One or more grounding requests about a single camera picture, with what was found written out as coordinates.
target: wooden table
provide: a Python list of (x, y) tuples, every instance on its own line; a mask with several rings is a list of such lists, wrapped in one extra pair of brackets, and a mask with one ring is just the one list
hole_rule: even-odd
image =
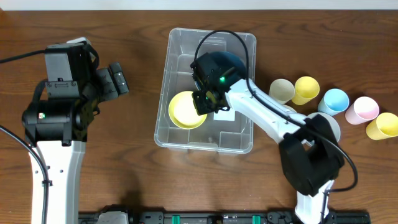
[[(174, 27), (229, 29), (257, 37), (256, 84), (310, 75), (319, 96), (299, 113), (316, 111), (323, 94), (341, 88), (351, 102), (370, 96), (398, 114), (398, 12), (394, 11), (97, 11), (0, 12), (0, 58), (89, 38), (101, 66), (120, 62), (130, 93), (100, 105), (89, 128), (80, 178), (80, 211), (124, 203), (169, 211), (294, 208), (277, 144), (257, 126), (245, 155), (170, 151), (154, 142), (169, 32)], [(0, 65), (0, 124), (24, 135), (22, 112), (47, 77), (43, 56)], [(340, 145), (355, 161), (359, 184), (332, 194), (330, 207), (368, 210), (374, 223), (398, 221), (398, 138), (370, 140), (367, 124), (335, 116)], [(0, 223), (30, 223), (32, 173), (28, 153), (0, 134)], [(349, 165), (335, 187), (349, 185)]]

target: cable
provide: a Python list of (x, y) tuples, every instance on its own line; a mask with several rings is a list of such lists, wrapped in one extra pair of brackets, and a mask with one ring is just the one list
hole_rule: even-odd
[(33, 158), (36, 160), (38, 163), (40, 170), (42, 171), (43, 174), (43, 187), (44, 187), (44, 194), (43, 194), (43, 210), (42, 210), (42, 224), (46, 224), (47, 222), (47, 210), (49, 207), (49, 185), (50, 185), (50, 180), (49, 180), (49, 173), (47, 172), (46, 166), (44, 165), (43, 161), (37, 155), (35, 151), (20, 137), (15, 135), (12, 131), (8, 130), (7, 128), (3, 127), (0, 125), (0, 130), (4, 131), (6, 134), (11, 136), (13, 139), (15, 139), (19, 144), (25, 147), (26, 150), (33, 156)]
[(26, 53), (26, 54), (22, 54), (22, 55), (17, 55), (17, 56), (13, 56), (11, 58), (5, 58), (5, 59), (1, 59), (0, 63), (6, 63), (6, 62), (11, 62), (13, 60), (18, 60), (18, 59), (22, 59), (22, 58), (26, 58), (26, 57), (30, 57), (33, 55), (37, 55), (37, 54), (42, 54), (44, 53), (44, 50), (36, 50), (34, 52), (30, 52), (30, 53)]
[(204, 43), (204, 41), (211, 36), (212, 34), (215, 34), (217, 32), (227, 32), (230, 33), (232, 35), (234, 35), (235, 37), (238, 38), (238, 40), (242, 43), (243, 48), (244, 48), (244, 53), (246, 54), (246, 85), (248, 86), (248, 90), (250, 91), (250, 93), (252, 94), (252, 96), (258, 100), (263, 106), (265, 106), (267, 109), (271, 110), (272, 112), (274, 112), (276, 115), (280, 116), (281, 118), (285, 119), (286, 121), (297, 125), (298, 127), (302, 128), (303, 130), (305, 130), (306, 132), (324, 140), (325, 142), (327, 142), (328, 144), (332, 145), (341, 155), (343, 155), (343, 157), (347, 160), (347, 162), (349, 163), (349, 165), (351, 166), (353, 173), (354, 173), (354, 181), (353, 183), (348, 186), (348, 187), (344, 187), (341, 189), (330, 189), (330, 190), (326, 190), (324, 192), (324, 197), (323, 197), (323, 205), (322, 205), (322, 211), (321, 211), (321, 224), (324, 223), (325, 218), (324, 218), (324, 212), (325, 212), (325, 207), (326, 207), (326, 198), (327, 196), (329, 196), (329, 193), (331, 192), (344, 192), (344, 191), (348, 191), (353, 189), (357, 183), (358, 183), (358, 170), (355, 167), (354, 162), (351, 160), (351, 158), (349, 157), (349, 155), (347, 155), (347, 153), (342, 150), (342, 148), (340, 148), (339, 146), (337, 146), (335, 143), (331, 142), (328, 138), (324, 137), (324, 135), (313, 131), (312, 129), (307, 128), (305, 125), (299, 123), (298, 121), (295, 121), (294, 119), (292, 119), (290, 116), (286, 116), (284, 114), (282, 114), (281, 112), (279, 112), (278, 110), (274, 109), (273, 107), (269, 106), (267, 103), (263, 102), (263, 100), (257, 96), (256, 92), (251, 88), (250, 83), (249, 83), (249, 53), (248, 53), (248, 48), (246, 47), (246, 44), (244, 43), (244, 41), (242, 40), (242, 38), (240, 38), (240, 36), (230, 30), (214, 30), (212, 32), (210, 32), (209, 34), (207, 34), (199, 43), (197, 50), (195, 52), (195, 57), (194, 57), (194, 61), (197, 59), (197, 55), (198, 55), (198, 51), (200, 46), (202, 45), (202, 43)]

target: white wall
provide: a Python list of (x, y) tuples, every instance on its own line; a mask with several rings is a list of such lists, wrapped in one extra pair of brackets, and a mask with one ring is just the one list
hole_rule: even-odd
[(398, 9), (398, 0), (0, 0), (3, 10)]

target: gray plastic bin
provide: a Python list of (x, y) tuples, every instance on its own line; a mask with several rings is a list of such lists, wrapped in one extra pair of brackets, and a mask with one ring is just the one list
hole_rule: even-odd
[[(175, 28), (170, 32), (164, 68), (159, 110), (157, 112), (155, 142), (169, 149), (202, 149), (225, 154), (248, 153), (253, 147), (253, 122), (235, 112), (234, 121), (214, 120), (214, 113), (198, 128), (186, 130), (176, 127), (169, 117), (169, 103), (181, 91), (197, 90), (190, 64), (199, 42), (210, 30)], [(254, 79), (256, 64), (256, 38), (252, 34), (238, 33), (249, 52), (249, 76)], [(245, 63), (240, 41), (229, 33), (215, 33), (205, 40), (198, 57), (205, 52), (227, 51)]]

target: blue cup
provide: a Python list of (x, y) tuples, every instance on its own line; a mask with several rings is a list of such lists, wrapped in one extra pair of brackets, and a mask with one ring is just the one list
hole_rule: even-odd
[(347, 110), (348, 106), (348, 95), (343, 90), (331, 89), (323, 96), (318, 105), (318, 111), (333, 116)]

